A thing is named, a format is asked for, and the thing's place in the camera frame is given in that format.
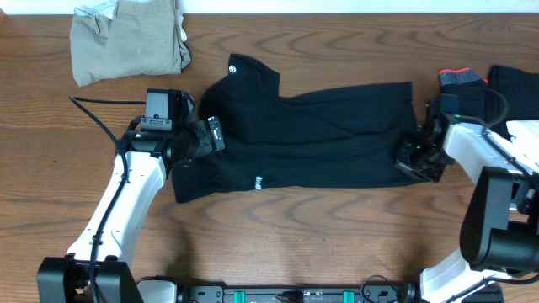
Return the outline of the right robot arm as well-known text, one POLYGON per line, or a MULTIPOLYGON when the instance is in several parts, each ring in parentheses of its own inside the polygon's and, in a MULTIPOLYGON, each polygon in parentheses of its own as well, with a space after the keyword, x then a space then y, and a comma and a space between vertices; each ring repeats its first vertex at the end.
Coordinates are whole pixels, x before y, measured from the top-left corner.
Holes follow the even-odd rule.
POLYGON ((409 177, 436 183, 458 163, 475 189, 464 216, 459 247, 421 271, 400 302, 501 302, 492 284, 538 281, 538 173, 485 122, 459 110, 456 95, 427 105, 425 124, 398 148, 395 166, 409 177))

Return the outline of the black polo shirt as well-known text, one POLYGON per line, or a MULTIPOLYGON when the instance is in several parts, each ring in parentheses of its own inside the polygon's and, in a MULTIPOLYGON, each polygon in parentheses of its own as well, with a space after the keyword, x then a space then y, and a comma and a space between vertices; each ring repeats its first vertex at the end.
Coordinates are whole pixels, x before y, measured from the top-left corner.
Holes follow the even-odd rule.
POLYGON ((391 82, 280 96, 280 74, 232 54, 202 95, 201 119, 220 120, 225 146, 172 173, 175 198, 284 188, 386 188, 413 180, 396 168, 417 122, 412 85, 391 82))

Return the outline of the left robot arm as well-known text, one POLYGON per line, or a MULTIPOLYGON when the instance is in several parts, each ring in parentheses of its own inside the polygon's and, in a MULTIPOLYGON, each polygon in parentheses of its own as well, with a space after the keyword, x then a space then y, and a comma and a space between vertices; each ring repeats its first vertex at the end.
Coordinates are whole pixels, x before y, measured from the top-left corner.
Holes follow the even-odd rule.
POLYGON ((97 124, 115 145, 114 168, 92 218, 63 257, 46 257, 37 273, 42 302, 188 302, 175 279, 136 282, 131 260, 147 212, 175 167, 224 148, 217 117, 195 119, 184 91, 150 88, 145 113, 123 136, 97 124))

